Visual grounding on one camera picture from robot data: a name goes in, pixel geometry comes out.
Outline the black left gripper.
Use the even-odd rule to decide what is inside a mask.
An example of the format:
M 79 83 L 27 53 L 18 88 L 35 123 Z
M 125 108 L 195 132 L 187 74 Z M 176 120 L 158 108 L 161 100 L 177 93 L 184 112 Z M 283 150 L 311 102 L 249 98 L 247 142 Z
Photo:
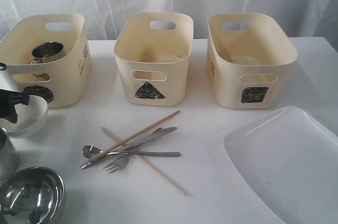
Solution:
M 1 118 L 16 124 L 18 115 L 15 105 L 28 105 L 29 101 L 30 97 L 27 93 L 1 89 Z

